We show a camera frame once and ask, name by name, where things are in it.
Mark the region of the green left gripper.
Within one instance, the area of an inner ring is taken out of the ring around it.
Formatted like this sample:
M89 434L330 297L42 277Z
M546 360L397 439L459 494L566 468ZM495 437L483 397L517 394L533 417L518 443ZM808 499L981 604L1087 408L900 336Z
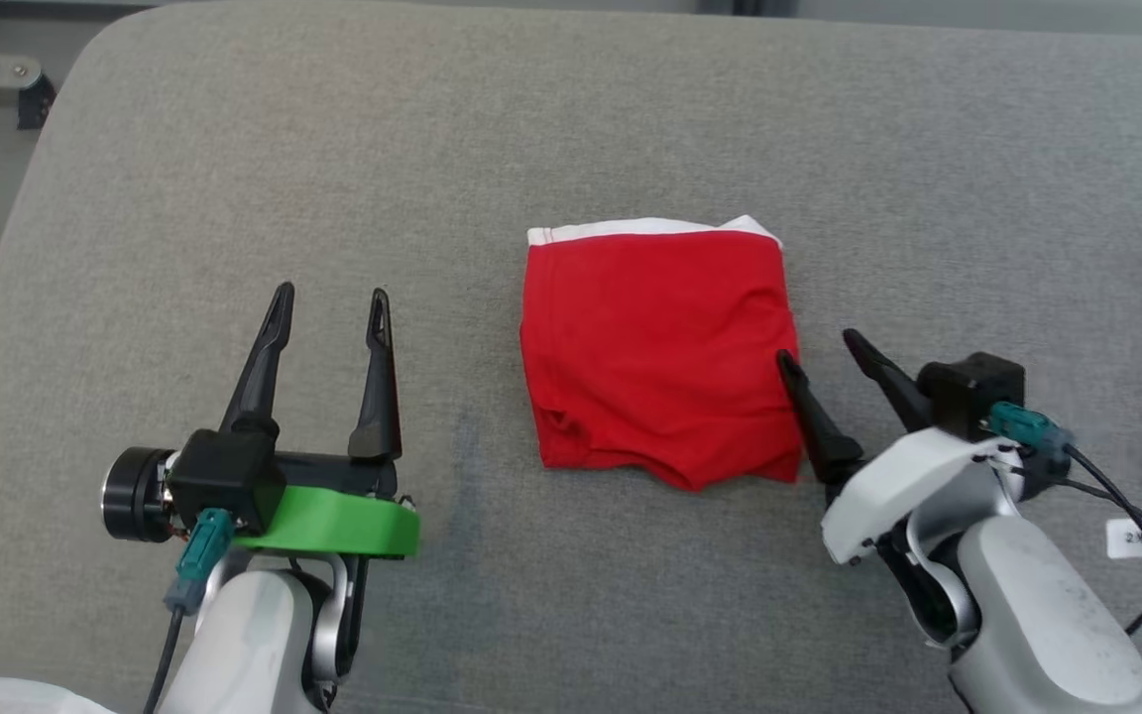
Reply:
M291 282L278 284L219 432L280 435L274 395L293 297ZM399 496L393 463L402 455L399 374L391 298L381 288L373 289L364 337L369 363L357 425L349 433L349 458L278 452L278 470L286 475L280 505L262 534L254 534L234 512L235 546L364 557L416 555L420 520L411 499ZM110 536L132 541L190 537L191 526L175 510L169 486L176 459L172 450L132 447L113 462L100 487L100 520Z

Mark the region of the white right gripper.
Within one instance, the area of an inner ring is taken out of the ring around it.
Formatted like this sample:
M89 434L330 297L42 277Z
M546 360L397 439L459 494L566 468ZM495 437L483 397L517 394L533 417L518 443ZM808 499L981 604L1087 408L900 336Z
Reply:
M1006 438L970 442L935 428L932 402L896 362L884 356L856 329L845 329L842 337L861 374L879 386L910 433L898 438L868 465L862 446L844 434L819 403L796 356L779 351L777 366L813 475L825 487L843 487L825 512L821 534L833 561L849 564L869 554L874 541L891 532L896 521L910 515L964 471L983 466L1010 474L1019 466L1019 452Z

